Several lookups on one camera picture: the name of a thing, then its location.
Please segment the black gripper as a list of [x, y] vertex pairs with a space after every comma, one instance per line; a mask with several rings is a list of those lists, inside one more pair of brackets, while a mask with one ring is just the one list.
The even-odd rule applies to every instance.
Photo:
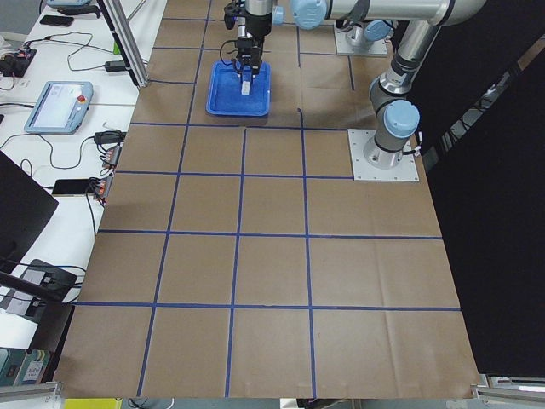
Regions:
[[244, 68], [251, 70], [254, 80], [260, 73], [263, 53], [263, 37], [238, 37], [235, 40], [237, 55], [232, 59], [233, 70], [241, 77]]

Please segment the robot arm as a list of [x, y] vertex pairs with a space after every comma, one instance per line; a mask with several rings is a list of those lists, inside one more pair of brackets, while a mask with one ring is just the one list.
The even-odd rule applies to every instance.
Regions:
[[370, 86], [370, 101], [377, 130], [364, 146], [368, 163], [392, 169], [404, 155], [405, 143], [416, 133], [420, 113], [406, 100], [440, 28], [468, 20], [484, 6], [483, 1], [292, 1], [295, 23], [305, 30], [325, 20], [338, 20], [349, 30], [366, 20], [406, 21], [408, 26], [393, 54], [390, 67]]
[[224, 7], [224, 24], [227, 30], [237, 27], [230, 65], [241, 82], [253, 82], [260, 73], [266, 36], [271, 32], [274, 19], [284, 22], [284, 9], [277, 1], [231, 1]]

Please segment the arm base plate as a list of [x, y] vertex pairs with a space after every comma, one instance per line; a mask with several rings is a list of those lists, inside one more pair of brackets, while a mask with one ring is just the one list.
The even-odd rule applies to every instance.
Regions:
[[348, 129], [349, 149], [355, 181], [419, 182], [414, 154], [404, 150], [389, 153], [375, 141], [375, 130]]
[[383, 20], [362, 23], [348, 32], [335, 28], [336, 53], [386, 58], [388, 51], [385, 39], [391, 31], [392, 27]]

